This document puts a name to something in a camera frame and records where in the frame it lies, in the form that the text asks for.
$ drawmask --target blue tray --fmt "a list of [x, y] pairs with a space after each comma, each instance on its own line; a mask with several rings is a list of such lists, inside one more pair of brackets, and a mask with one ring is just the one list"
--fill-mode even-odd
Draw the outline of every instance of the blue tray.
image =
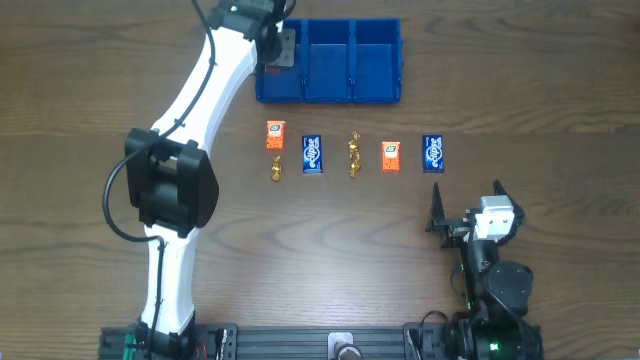
[[288, 19], [295, 65], [258, 69], [263, 103], [390, 104], [402, 95], [400, 19]]

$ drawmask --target wood grain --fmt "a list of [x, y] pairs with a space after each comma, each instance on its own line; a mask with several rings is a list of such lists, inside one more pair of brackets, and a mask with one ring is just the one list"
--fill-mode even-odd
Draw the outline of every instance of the wood grain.
[[[431, 187], [455, 216], [499, 178], [527, 211], [501, 253], [535, 272], [527, 319], [547, 358], [637, 356], [635, 0], [301, 0], [295, 15], [402, 18], [402, 102], [266, 106], [244, 84], [214, 145], [222, 193], [198, 248], [200, 321], [399, 325], [462, 310], [448, 284], [456, 253], [424, 233]], [[109, 231], [102, 187], [126, 133], [166, 110], [201, 42], [186, 1], [0, 1], [4, 358], [93, 359], [101, 326], [139, 315], [147, 250]], [[288, 123], [278, 185], [270, 119]], [[323, 135], [321, 177], [300, 171], [295, 139], [311, 132]], [[420, 170], [424, 133], [444, 134], [443, 175]], [[383, 140], [402, 142], [401, 174], [381, 173]], [[124, 179], [112, 204], [140, 232]]]

